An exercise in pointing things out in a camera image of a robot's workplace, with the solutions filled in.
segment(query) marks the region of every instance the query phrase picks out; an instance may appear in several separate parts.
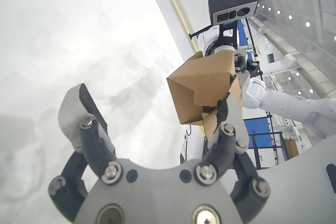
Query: cardboard box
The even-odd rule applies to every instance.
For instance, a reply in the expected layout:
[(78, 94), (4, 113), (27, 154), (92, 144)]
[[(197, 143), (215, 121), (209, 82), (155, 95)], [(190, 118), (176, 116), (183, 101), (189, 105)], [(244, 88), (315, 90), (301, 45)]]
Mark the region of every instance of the cardboard box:
[(190, 57), (167, 78), (170, 93), (181, 124), (202, 125), (212, 134), (217, 126), (217, 101), (231, 92), (241, 108), (234, 54), (220, 52), (203, 57), (201, 51)]
[(285, 145), (286, 145), (286, 148), (289, 154), (289, 158), (294, 158), (298, 156), (299, 150), (297, 149), (295, 139), (290, 137), (289, 139), (284, 138), (284, 140), (285, 140)]

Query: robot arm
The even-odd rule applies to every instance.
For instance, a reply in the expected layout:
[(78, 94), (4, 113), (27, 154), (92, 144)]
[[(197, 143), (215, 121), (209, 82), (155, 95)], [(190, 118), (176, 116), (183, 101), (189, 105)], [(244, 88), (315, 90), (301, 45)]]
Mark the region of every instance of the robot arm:
[(301, 122), (323, 139), (336, 134), (335, 98), (303, 99), (284, 92), (269, 90), (262, 80), (251, 78), (242, 101), (243, 107), (261, 108)]

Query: yellow stripe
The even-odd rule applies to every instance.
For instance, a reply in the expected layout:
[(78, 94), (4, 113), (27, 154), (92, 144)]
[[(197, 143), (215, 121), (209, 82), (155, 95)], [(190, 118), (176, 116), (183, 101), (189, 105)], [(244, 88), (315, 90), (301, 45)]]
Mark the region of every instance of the yellow stripe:
[[(191, 32), (190, 32), (191, 29), (190, 29), (190, 27), (189, 27), (189, 25), (188, 25), (188, 22), (187, 22), (186, 18), (184, 17), (184, 15), (183, 15), (183, 13), (182, 13), (182, 10), (181, 10), (180, 5), (178, 4), (178, 1), (175, 0), (177, 6), (178, 6), (179, 9), (180, 9), (180, 12), (181, 12), (182, 17), (184, 18), (184, 20), (185, 20), (185, 22), (186, 22), (186, 25), (188, 26), (189, 32), (187, 31), (187, 28), (186, 28), (185, 24), (183, 23), (183, 20), (182, 20), (182, 18), (181, 18), (180, 13), (178, 12), (178, 10), (177, 10), (177, 8), (176, 8), (176, 6), (175, 6), (175, 3), (173, 2), (173, 0), (170, 0), (170, 1), (171, 1), (171, 3), (172, 3), (173, 6), (174, 6), (175, 12), (177, 13), (178, 17), (180, 18), (180, 22), (181, 22), (181, 24), (182, 24), (182, 26), (183, 26), (183, 28), (184, 28), (184, 30), (185, 30), (187, 36), (189, 37), (189, 33), (191, 33)], [(196, 47), (197, 47), (197, 50), (199, 51), (198, 44), (197, 44), (197, 42), (195, 41), (195, 38), (193, 38), (192, 40), (194, 40), (194, 42), (195, 42), (195, 44), (196, 44)], [(197, 52), (196, 49), (195, 49), (195, 46), (193, 45), (192, 40), (191, 40), (192, 47), (193, 47), (194, 51)], [(206, 135), (205, 135), (205, 131), (204, 131), (203, 126), (198, 126), (198, 127), (199, 127), (199, 129), (202, 131), (203, 135), (206, 136)]]

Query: camera lens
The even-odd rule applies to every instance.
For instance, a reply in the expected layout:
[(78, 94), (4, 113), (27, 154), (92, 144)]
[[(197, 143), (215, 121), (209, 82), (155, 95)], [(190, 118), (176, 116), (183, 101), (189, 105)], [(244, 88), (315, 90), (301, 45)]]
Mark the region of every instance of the camera lens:
[(217, 16), (217, 22), (226, 21), (229, 19), (229, 13), (220, 14)]
[(229, 14), (229, 18), (230, 18), (230, 19), (235, 18), (235, 15), (236, 15), (236, 11), (233, 10), (233, 11), (230, 12), (230, 14)]
[(242, 17), (245, 16), (247, 13), (250, 12), (250, 9), (248, 7), (244, 7), (237, 12), (237, 16)]

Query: window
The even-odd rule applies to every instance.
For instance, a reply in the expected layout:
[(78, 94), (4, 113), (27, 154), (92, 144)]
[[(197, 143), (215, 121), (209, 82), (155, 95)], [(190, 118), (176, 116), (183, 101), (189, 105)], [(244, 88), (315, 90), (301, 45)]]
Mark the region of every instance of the window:
[(273, 54), (267, 55), (267, 60), (268, 60), (269, 63), (274, 62), (274, 55)]

